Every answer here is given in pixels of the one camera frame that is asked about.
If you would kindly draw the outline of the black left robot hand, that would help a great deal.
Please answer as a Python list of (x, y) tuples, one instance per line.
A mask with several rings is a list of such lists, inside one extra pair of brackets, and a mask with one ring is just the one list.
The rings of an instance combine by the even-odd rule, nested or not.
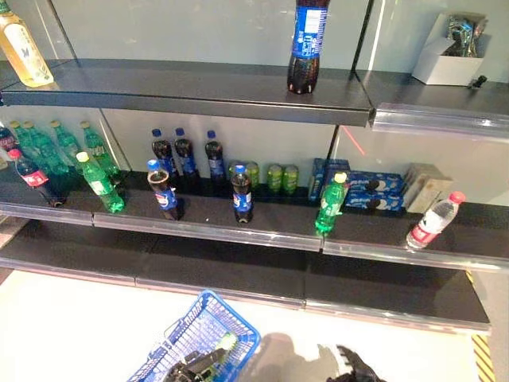
[(220, 363), (228, 351), (218, 348), (210, 353), (191, 352), (184, 361), (175, 364), (165, 375), (167, 381), (206, 381), (212, 375), (212, 367)]

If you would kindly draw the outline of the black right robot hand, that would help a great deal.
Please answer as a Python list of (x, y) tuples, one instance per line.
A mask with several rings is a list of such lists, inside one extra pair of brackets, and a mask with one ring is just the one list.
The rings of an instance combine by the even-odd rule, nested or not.
[(336, 346), (340, 359), (347, 367), (347, 372), (341, 372), (336, 377), (328, 377), (326, 382), (337, 382), (337, 381), (362, 381), (362, 382), (385, 382), (381, 379), (375, 371), (366, 364), (358, 353), (350, 350), (343, 345)]

